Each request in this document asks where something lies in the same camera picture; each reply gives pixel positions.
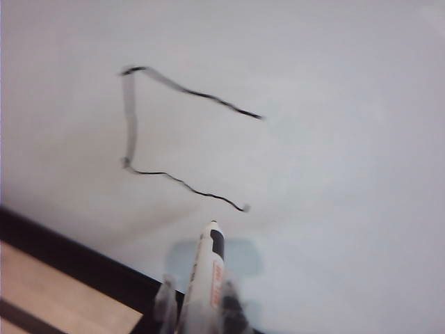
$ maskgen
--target black edge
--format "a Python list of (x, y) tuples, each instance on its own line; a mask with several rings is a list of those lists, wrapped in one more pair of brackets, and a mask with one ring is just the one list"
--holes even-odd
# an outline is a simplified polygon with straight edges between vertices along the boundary
[(0, 299), (0, 317), (32, 334), (65, 334), (4, 299)]

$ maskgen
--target white marker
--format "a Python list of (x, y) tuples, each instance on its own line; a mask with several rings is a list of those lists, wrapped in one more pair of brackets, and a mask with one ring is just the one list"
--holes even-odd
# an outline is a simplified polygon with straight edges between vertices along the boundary
[(179, 320), (179, 334), (214, 334), (224, 273), (224, 236), (216, 221), (202, 231)]

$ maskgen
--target wooden surface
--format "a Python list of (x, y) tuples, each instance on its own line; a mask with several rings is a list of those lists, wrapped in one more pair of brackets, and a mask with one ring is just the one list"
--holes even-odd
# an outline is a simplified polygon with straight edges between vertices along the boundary
[[(140, 313), (33, 257), (1, 244), (1, 295), (67, 333), (128, 333)], [(21, 333), (6, 321), (2, 333)]]

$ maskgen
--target whiteboard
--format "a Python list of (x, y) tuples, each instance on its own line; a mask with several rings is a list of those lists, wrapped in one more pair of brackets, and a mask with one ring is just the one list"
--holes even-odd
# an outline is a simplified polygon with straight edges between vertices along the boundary
[[(2, 202), (185, 290), (217, 219), (267, 333), (441, 333), (441, 1), (3, 1)], [(122, 169), (125, 66), (135, 166)]]

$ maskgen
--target dark border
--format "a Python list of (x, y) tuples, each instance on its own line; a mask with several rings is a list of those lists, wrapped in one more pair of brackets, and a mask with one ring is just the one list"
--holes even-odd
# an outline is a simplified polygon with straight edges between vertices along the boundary
[[(142, 313), (131, 334), (155, 333), (159, 328), (152, 317), (154, 297), (161, 286), (157, 280), (5, 207), (0, 207), (0, 240)], [(179, 314), (184, 294), (177, 292), (176, 299)]]
[(0, 299), (0, 317), (8, 320), (10, 323), (20, 327), (28, 333), (35, 334), (66, 334), (61, 330), (47, 324), (46, 322), (30, 315), (21, 308)]

